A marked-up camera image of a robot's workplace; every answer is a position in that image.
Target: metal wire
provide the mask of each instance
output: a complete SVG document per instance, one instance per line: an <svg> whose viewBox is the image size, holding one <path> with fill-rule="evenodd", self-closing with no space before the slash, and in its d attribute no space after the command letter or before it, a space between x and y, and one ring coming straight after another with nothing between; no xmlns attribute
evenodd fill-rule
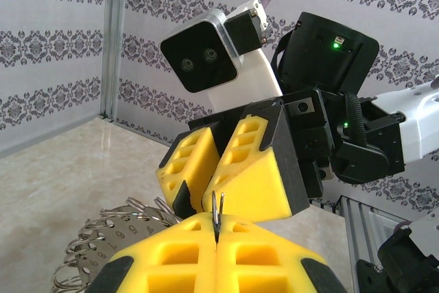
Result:
<svg viewBox="0 0 439 293"><path fill-rule="evenodd" d="M127 199L128 206L133 208L131 212L113 211L108 209L102 209L100 217L94 220L88 219L84 226L78 231L78 238L69 242L65 249L66 256L64 257L64 263L58 267L52 276L52 289L51 293L81 293L84 292L88 283L83 284L80 276L70 277L68 279L59 280L60 273L67 268L78 268L78 261L85 259L84 253L95 250L96 246L93 242L104 240L105 237L96 236L96 232L103 228L112 228L114 225L107 223L107 221L115 218L122 218L124 216L134 216L138 220L144 221L158 221L166 227L172 226L180 222L180 218L175 216L174 212L166 205L166 203L160 198L154 199L158 208L150 207L145 203L129 197Z"/></svg>

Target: beige tile floor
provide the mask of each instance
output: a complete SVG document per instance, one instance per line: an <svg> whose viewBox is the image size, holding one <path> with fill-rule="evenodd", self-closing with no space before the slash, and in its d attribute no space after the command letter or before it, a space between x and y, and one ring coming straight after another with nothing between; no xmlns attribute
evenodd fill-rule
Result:
<svg viewBox="0 0 439 293"><path fill-rule="evenodd" d="M162 196L167 147L101 119L0 160L1 291L48 292L64 249L87 218L128 196ZM261 226L321 254L353 292L344 219L315 207Z"/></svg>

